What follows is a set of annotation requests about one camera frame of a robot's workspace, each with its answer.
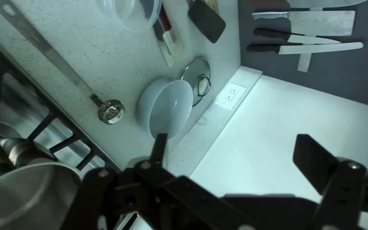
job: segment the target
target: gas stove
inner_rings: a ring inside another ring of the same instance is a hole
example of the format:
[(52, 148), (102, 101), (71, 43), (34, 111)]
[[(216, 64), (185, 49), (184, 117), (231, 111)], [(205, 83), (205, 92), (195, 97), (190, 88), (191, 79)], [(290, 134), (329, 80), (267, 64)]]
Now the gas stove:
[(29, 152), (38, 152), (37, 158), (75, 167), (81, 175), (103, 166), (119, 171), (103, 150), (0, 46), (0, 154), (6, 154), (12, 167), (16, 167), (33, 159)]

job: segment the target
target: countertop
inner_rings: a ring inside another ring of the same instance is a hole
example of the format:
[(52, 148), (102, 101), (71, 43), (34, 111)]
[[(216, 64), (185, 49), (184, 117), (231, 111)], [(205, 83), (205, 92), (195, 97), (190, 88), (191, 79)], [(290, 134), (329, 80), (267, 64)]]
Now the countertop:
[(212, 89), (194, 107), (182, 133), (170, 141), (170, 149), (173, 149), (240, 65), (236, 1), (218, 0), (226, 29), (212, 44), (188, 19), (186, 1), (165, 0), (172, 26), (185, 46), (181, 58), (171, 67), (165, 64), (152, 30), (122, 30), (98, 10), (98, 1), (14, 2), (102, 99), (119, 98), (124, 103), (126, 113), (121, 121), (102, 124), (87, 95), (0, 15), (0, 43), (121, 168), (134, 158), (148, 156), (153, 144), (135, 117), (136, 101), (149, 81), (158, 76), (177, 78), (195, 56), (205, 56), (209, 61)]

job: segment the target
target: knife handle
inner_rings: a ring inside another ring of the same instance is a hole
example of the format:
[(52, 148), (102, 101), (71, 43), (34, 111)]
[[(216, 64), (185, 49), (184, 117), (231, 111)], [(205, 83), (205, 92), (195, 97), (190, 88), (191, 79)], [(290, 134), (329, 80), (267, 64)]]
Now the knife handle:
[(281, 30), (274, 30), (274, 29), (267, 29), (267, 28), (257, 28), (253, 32), (255, 35), (262, 35), (262, 37), (268, 37), (268, 38), (280, 38), (287, 42), (290, 38), (290, 33), (285, 33)]
[(246, 47), (248, 52), (274, 52), (278, 53), (281, 49), (280, 44), (249, 44)]

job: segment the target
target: knife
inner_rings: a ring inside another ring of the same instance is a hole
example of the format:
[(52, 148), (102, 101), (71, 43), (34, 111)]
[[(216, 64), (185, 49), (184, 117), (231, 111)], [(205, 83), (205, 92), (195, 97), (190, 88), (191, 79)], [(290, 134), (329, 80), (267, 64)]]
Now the knife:
[(336, 39), (300, 35), (265, 28), (254, 29), (254, 34), (260, 37), (280, 38), (288, 43), (340, 43), (340, 41)]
[(257, 11), (254, 19), (287, 18), (292, 33), (313, 35), (351, 35), (355, 11)]
[(286, 0), (290, 7), (343, 7), (357, 5), (366, 0)]
[(248, 52), (276, 52), (278, 55), (338, 52), (361, 48), (363, 42), (328, 43), (328, 44), (250, 44)]

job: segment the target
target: dark cabinet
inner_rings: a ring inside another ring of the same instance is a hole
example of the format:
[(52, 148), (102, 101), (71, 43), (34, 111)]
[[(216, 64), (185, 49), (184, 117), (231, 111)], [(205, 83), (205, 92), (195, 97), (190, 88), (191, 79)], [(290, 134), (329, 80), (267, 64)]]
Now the dark cabinet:
[(333, 10), (356, 10), (350, 37), (331, 37), (342, 42), (361, 41), (364, 47), (355, 51), (314, 53), (308, 72), (297, 71), (299, 55), (246, 52), (251, 42), (262, 42), (253, 35), (254, 28), (265, 26), (290, 30), (287, 19), (254, 20), (254, 10), (288, 10), (287, 3), (262, 3), (264, 0), (239, 0), (241, 65), (263, 70), (265, 75), (345, 97), (368, 104), (368, 1), (356, 6)]

